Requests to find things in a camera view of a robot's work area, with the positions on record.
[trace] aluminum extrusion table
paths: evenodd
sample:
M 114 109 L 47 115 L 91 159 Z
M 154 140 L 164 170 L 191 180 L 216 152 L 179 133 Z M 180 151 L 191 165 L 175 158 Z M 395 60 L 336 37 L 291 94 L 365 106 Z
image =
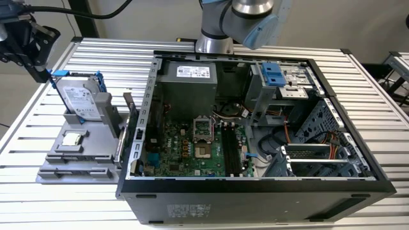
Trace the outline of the aluminum extrusion table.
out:
M 194 52 L 195 49 L 194 43 L 184 42 L 84 38 L 70 44 L 54 69 L 84 73 L 100 70 L 114 96 L 112 103 L 119 106 L 119 111 L 127 111 L 123 93 L 132 92 L 136 104 L 142 104 L 154 50 Z M 393 181 L 397 194 L 333 224 L 186 225 L 163 228 L 409 229 L 409 118 L 353 55 L 340 49 L 266 46 L 250 50 L 240 45 L 235 46 L 235 53 L 316 60 L 367 145 Z M 64 124 L 63 112 L 56 91 L 50 84 L 43 84 L 0 141 L 0 228 L 138 228 L 139 222 L 127 202 L 115 198 L 116 185 L 35 183 L 39 167 Z

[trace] green circuit board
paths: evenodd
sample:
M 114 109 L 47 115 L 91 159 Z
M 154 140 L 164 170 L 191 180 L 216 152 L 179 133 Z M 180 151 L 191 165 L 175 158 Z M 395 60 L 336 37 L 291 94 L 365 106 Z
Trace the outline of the green circuit board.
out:
M 220 126 L 215 125 L 215 138 L 212 144 L 208 145 L 211 148 L 211 155 L 207 155 L 206 158 L 196 157 L 196 148 L 206 143 L 195 144 L 192 141 L 194 122 L 167 122 L 164 131 L 162 152 L 159 153 L 159 167 L 154 169 L 151 172 L 154 175 L 151 176 L 226 177 Z M 236 135 L 243 142 L 243 137 L 246 137 L 243 126 L 236 128 Z M 254 176 L 252 160 L 248 162 L 250 167 L 243 171 L 243 176 Z

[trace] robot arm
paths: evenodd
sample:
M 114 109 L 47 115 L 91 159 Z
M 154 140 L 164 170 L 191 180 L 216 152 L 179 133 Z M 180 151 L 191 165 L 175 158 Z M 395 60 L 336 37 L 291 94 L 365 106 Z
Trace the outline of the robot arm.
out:
M 46 83 L 51 77 L 47 60 L 62 34 L 55 28 L 40 26 L 34 16 L 23 11 L 22 3 L 0 1 L 0 60 L 15 62 L 36 82 Z
M 270 41 L 279 18 L 274 0 L 203 0 L 203 27 L 196 52 L 234 53 L 234 39 L 250 49 Z
M 115 17 L 128 6 L 107 15 L 86 14 L 58 7 L 24 5 L 23 0 L 0 0 L 0 61 L 24 67 L 39 83 L 51 79 L 46 69 L 52 46 L 60 32 L 40 26 L 35 12 L 60 12 L 94 19 Z M 203 0 L 203 27 L 196 52 L 234 53 L 234 39 L 246 47 L 258 49 L 268 42 L 278 25 L 272 14 L 274 0 Z

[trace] white label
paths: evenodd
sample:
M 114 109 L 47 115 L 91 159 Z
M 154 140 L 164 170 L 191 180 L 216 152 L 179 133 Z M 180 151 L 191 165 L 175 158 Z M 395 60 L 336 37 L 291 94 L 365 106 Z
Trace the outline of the white label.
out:
M 168 205 L 171 218 L 208 217 L 212 205 Z
M 76 114 L 86 120 L 100 119 L 91 91 L 86 88 L 70 86 L 66 86 L 63 90 Z
M 244 111 L 243 111 L 243 113 L 242 113 L 242 116 L 243 116 L 244 118 L 247 118 L 248 115 L 250 115 L 250 111 L 248 111 L 247 109 L 244 109 Z
M 182 78 L 211 78 L 211 67 L 179 66 L 176 76 Z

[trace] white wall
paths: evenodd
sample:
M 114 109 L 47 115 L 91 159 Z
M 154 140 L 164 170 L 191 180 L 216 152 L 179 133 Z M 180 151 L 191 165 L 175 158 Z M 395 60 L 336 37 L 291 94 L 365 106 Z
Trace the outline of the white wall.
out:
M 90 0 L 95 14 L 114 12 L 124 0 Z M 100 20 L 107 38 L 175 41 L 196 39 L 202 9 L 198 0 L 135 0 L 112 19 Z
M 64 0 L 66 7 L 70 9 L 68 0 Z M 54 7 L 63 7 L 62 0 L 26 0 L 26 3 L 34 6 L 54 6 Z M 58 29 L 62 33 L 59 40 L 54 45 L 54 53 L 48 60 L 48 68 L 52 68 L 54 64 L 59 60 L 70 41 L 74 37 L 74 32 L 63 13 L 50 13 L 50 12 L 38 12 L 34 14 L 38 24 L 50 26 Z M 76 19 L 72 15 L 68 16 L 72 26 L 76 30 L 78 36 L 80 36 L 79 27 L 76 23 Z M 0 62 L 0 74 L 26 74 L 27 71 L 24 68 L 19 67 L 14 62 L 4 64 Z
M 349 48 L 361 62 L 409 51 L 408 0 L 293 0 L 280 46 Z
M 364 62 L 381 62 L 391 50 L 409 51 L 409 0 L 292 1 L 278 45 L 349 48 Z M 103 14 L 123 2 L 91 0 L 95 13 Z M 198 38 L 202 9 L 196 0 L 136 0 L 120 15 L 99 23 L 108 38 Z

